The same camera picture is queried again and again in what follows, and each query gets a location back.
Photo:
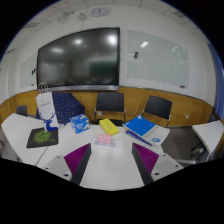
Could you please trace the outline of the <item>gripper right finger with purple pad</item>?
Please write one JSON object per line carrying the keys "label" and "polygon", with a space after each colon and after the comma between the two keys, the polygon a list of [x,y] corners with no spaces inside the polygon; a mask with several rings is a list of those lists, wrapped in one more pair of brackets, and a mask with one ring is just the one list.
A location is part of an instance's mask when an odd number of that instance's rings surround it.
{"label": "gripper right finger with purple pad", "polygon": [[168,154],[157,154],[137,143],[132,144],[132,155],[145,185],[182,169],[182,166]]}

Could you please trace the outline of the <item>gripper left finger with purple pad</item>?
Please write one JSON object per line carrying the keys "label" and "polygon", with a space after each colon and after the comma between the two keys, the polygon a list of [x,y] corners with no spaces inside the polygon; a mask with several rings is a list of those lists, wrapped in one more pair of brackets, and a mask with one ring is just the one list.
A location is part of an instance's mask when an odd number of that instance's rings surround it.
{"label": "gripper left finger with purple pad", "polygon": [[81,183],[91,156],[91,144],[88,143],[66,156],[57,155],[43,169],[76,185]]}

